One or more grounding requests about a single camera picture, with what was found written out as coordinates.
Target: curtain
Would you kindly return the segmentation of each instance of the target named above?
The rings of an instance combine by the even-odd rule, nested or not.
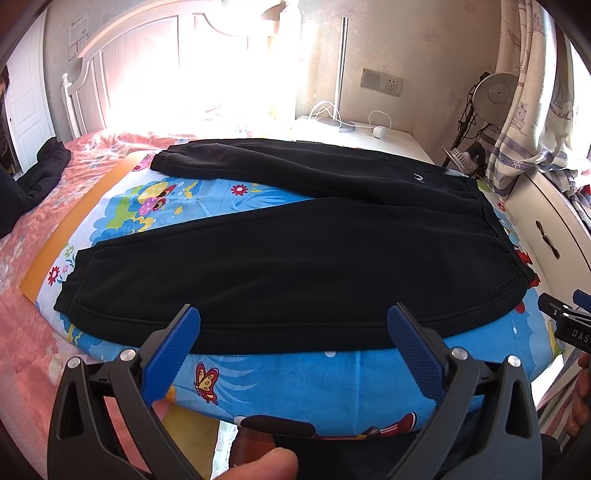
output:
[[[502,128],[485,129],[486,182],[507,197],[517,175],[544,173],[569,198],[591,183],[591,77],[548,13],[532,0],[501,0],[497,72],[519,75]]]

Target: human hand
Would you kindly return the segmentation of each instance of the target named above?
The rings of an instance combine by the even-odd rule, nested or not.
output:
[[[297,468],[294,452],[276,448],[255,462],[230,468],[218,480],[296,480]]]
[[[591,410],[587,406],[587,398],[591,391],[591,378],[589,378],[589,354],[581,353],[579,357],[579,366],[583,369],[577,376],[574,383],[573,411],[566,421],[566,433],[571,437],[576,437],[581,430],[588,424],[591,417]]]

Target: headboard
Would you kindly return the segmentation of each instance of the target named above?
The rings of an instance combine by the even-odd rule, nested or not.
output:
[[[79,53],[78,79],[62,75],[72,136],[189,133],[215,115],[293,120],[301,14],[299,0],[279,1],[148,0],[114,19]],[[276,5],[278,21],[262,18]]]

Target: silver screw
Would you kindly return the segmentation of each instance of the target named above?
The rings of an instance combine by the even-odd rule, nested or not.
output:
[[[512,367],[519,368],[521,366],[521,359],[516,355],[509,355],[507,357],[507,363]]]
[[[121,358],[124,362],[129,362],[135,358],[135,350],[132,348],[128,348],[127,350],[123,350],[119,354],[119,358]]]
[[[456,360],[466,360],[468,358],[468,352],[466,352],[461,346],[452,348],[452,357]]]
[[[78,365],[80,365],[80,361],[81,360],[79,356],[73,356],[68,360],[67,366],[68,368],[76,368]]]

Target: drawer handle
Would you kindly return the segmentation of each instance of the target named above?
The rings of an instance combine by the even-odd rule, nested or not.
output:
[[[539,220],[536,220],[535,225],[542,234],[542,240],[546,243],[546,245],[548,245],[552,249],[552,253],[556,257],[556,260],[558,260],[560,258],[560,252],[556,250],[554,245],[552,245],[552,242],[548,238],[548,235],[546,235],[546,232],[544,232],[544,227],[542,227],[542,223]]]

